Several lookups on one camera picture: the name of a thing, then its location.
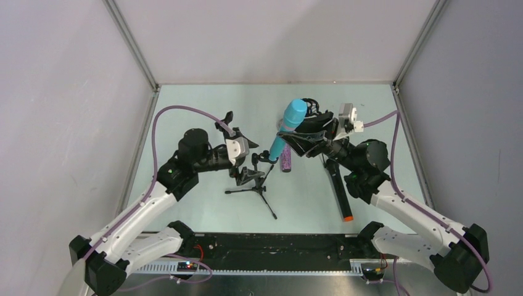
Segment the blue toy microphone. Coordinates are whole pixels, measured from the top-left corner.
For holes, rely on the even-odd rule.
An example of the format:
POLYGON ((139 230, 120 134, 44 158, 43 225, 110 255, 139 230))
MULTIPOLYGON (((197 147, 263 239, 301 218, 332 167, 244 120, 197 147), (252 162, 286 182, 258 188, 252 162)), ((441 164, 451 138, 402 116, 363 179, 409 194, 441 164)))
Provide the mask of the blue toy microphone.
MULTIPOLYGON (((292 100, 283 113, 282 123, 278 131, 294 131, 304 121, 307 108, 307 103, 302 99, 292 100)), ((269 161, 275 162, 282 154, 285 145, 284 140, 280 136, 276 136, 269 149, 269 161)))

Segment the black microphone orange end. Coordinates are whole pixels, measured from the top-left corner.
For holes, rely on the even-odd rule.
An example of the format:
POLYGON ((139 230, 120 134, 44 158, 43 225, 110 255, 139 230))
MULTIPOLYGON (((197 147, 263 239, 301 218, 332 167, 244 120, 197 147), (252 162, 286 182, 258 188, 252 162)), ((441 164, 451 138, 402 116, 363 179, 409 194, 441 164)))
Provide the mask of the black microphone orange end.
POLYGON ((326 160, 324 165, 331 179, 332 188, 339 206, 340 214, 344 222, 353 221, 353 213, 348 202, 347 193, 342 179, 339 164, 331 159, 326 160))

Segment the black tripod mic stand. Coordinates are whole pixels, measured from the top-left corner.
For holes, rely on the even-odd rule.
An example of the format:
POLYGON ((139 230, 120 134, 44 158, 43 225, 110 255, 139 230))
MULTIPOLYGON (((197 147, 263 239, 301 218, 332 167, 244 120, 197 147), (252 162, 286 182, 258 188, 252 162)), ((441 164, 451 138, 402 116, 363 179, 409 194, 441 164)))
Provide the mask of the black tripod mic stand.
MULTIPOLYGON (((265 203, 265 205, 268 207, 268 209, 271 212, 273 218, 276 220, 278 217, 275 214, 275 212, 273 211, 273 209, 271 208, 271 206, 269 205, 268 201, 265 199, 264 193, 266 192, 265 181, 267 180, 268 175, 273 170, 273 168, 274 168, 276 162, 278 161, 278 159, 275 162, 271 162, 271 161, 269 161, 268 157, 269 157, 269 151, 268 150, 264 150, 260 154, 257 154, 257 153, 253 153, 252 154, 252 156, 251 156, 251 163, 253 165, 253 170, 259 171, 258 164, 260 162, 262 162, 262 163, 269 163, 271 165, 269 170, 265 173, 265 175, 263 177, 257 178, 257 179, 253 180, 254 183, 255 183, 255 185, 253 187, 251 187, 250 189, 226 190, 224 193, 225 194, 233 194, 233 193, 250 192, 250 191, 256 192, 261 197, 261 199, 265 203)), ((229 174, 230 174, 231 178, 234 178, 234 173, 236 172, 236 170, 239 170, 239 169, 238 168, 230 169, 229 174)))

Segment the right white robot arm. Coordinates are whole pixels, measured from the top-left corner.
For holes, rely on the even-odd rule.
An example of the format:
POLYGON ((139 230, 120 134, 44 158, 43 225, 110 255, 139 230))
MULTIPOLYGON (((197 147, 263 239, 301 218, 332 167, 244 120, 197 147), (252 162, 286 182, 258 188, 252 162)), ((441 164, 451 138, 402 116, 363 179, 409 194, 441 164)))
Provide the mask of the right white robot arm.
POLYGON ((487 274, 490 259, 487 232, 478 224, 465 226, 451 220, 402 191, 394 173, 395 147, 377 139, 358 145, 349 141, 362 122, 342 121, 326 112, 312 117, 285 114, 276 139, 299 156, 325 156, 349 174, 342 189, 352 197, 394 216, 411 229, 411 234, 369 223, 360 233, 381 253, 395 255, 427 268, 449 289, 466 293, 475 280, 487 274))

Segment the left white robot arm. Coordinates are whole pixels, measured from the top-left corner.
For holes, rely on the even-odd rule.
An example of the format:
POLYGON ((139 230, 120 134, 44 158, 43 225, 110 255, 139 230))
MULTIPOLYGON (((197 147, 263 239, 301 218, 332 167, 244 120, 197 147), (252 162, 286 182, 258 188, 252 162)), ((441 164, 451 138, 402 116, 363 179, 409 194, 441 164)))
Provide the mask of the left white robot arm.
POLYGON ((228 170, 238 177, 251 149, 258 144, 233 128, 234 136, 223 131, 224 144, 212 147, 208 134, 189 129, 178 149, 162 166, 155 166, 150 188, 101 231, 89 238, 76 236, 69 243, 73 267, 59 295, 112 295, 138 268, 159 257, 177 252, 193 233, 177 221, 153 238, 137 237, 159 214, 177 204, 199 182, 199 173, 228 170))

